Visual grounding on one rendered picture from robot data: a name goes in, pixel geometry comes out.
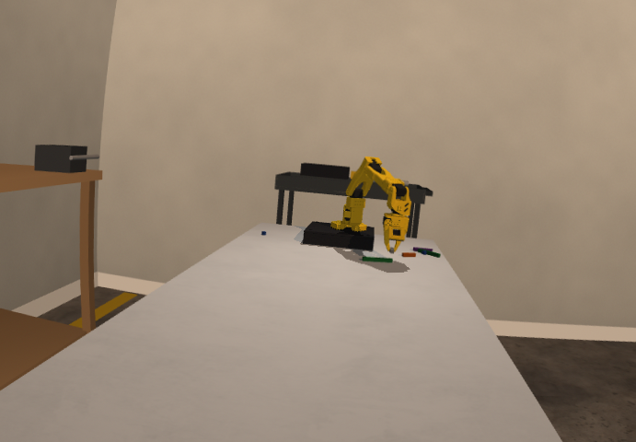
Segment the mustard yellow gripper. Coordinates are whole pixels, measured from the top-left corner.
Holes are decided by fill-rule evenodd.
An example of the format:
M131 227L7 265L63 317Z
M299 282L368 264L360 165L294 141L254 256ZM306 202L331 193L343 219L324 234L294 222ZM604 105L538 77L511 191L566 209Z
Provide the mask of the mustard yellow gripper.
M405 240L405 234L408 230L409 218L407 216L401 216L401 214L384 213L383 227L384 228L384 241L387 247L387 251L390 251L389 240L397 240L394 248L394 252L397 250L401 241ZM404 232L405 228L405 232ZM399 230L397 230L399 229Z

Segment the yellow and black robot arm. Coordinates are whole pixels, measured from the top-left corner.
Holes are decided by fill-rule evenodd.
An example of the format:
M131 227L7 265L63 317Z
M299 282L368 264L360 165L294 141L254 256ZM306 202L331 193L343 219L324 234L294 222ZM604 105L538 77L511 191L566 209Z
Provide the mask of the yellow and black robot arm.
M378 157L364 157L359 169L354 173L353 178L346 190L346 204L343 207L342 221L332 221L330 227L336 229L344 229L351 227L355 231L366 231L366 225L362 223L363 209L365 208L365 198L370 190L373 181L375 181L382 190L388 194L387 207L393 214L401 214L401 216L410 215L411 199L409 197L409 188L404 187L401 179L395 179L384 168ZM361 189L357 188L364 183ZM390 187L391 186L391 187ZM402 196L396 199L396 196ZM361 224L362 223L362 224Z

